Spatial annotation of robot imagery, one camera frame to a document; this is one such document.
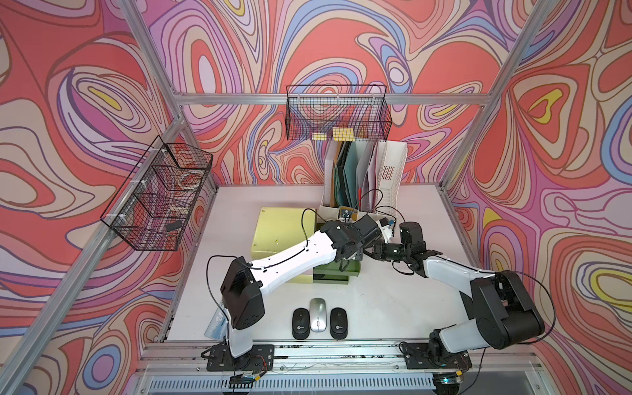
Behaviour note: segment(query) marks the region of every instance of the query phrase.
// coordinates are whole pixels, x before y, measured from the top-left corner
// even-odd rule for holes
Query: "colorful swirl pattern wall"
[[[485,268],[550,289],[537,350],[567,395],[632,394],[631,130],[632,3],[562,0],[450,189]]]
[[[531,0],[152,0],[143,13],[178,92],[285,93],[382,82],[395,93],[487,93]],[[393,106],[404,182],[439,182],[477,106]],[[184,108],[222,184],[321,183],[320,142],[288,142],[284,106]]]
[[[115,3],[0,2],[0,363],[171,122]],[[123,390],[164,322],[208,199],[177,253],[112,243],[22,394]]]

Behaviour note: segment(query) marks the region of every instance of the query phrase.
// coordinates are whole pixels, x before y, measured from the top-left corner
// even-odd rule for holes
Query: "wire basket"
[[[135,250],[176,251],[212,162],[196,147],[163,143],[121,210],[106,215],[106,208],[101,220]]]
[[[287,96],[288,140],[388,139],[385,85],[288,85]]]

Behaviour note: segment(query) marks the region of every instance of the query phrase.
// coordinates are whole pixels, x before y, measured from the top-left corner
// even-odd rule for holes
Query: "black computer mouse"
[[[342,340],[347,337],[347,312],[343,308],[331,309],[329,317],[329,333],[336,340]]]
[[[310,335],[310,312],[306,308],[297,308],[292,314],[292,336],[296,340],[305,340]]]

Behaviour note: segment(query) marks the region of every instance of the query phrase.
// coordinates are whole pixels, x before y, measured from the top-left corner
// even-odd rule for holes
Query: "robotic arm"
[[[252,325],[265,313],[262,296],[312,267],[349,259],[373,248],[376,260],[405,262],[422,277],[442,281],[461,293],[469,321],[430,334],[428,353],[442,363],[468,349],[503,349],[544,331],[544,322],[522,281],[513,272],[481,270],[439,257],[426,249],[417,222],[399,225],[402,243],[388,243],[386,220],[369,216],[353,223],[329,221],[306,243],[269,258],[231,262],[220,288],[229,315],[229,345],[233,357],[252,348]]]
[[[374,245],[376,260],[403,261],[422,277],[439,280],[456,288],[469,321],[430,334],[428,353],[439,363],[467,349],[503,349],[539,336],[544,322],[524,284],[514,272],[476,269],[426,249],[417,222],[399,225],[402,243]]]

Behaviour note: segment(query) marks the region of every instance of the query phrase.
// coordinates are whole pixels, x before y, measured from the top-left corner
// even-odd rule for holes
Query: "computer mouse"
[[[331,309],[331,319],[329,320],[331,337],[342,340],[347,337],[347,330],[347,312],[339,307]]]
[[[296,340],[305,340],[310,335],[310,312],[306,308],[297,308],[292,314],[292,336]]]
[[[324,299],[314,298],[311,300],[310,317],[313,332],[322,332],[327,329],[327,306]]]

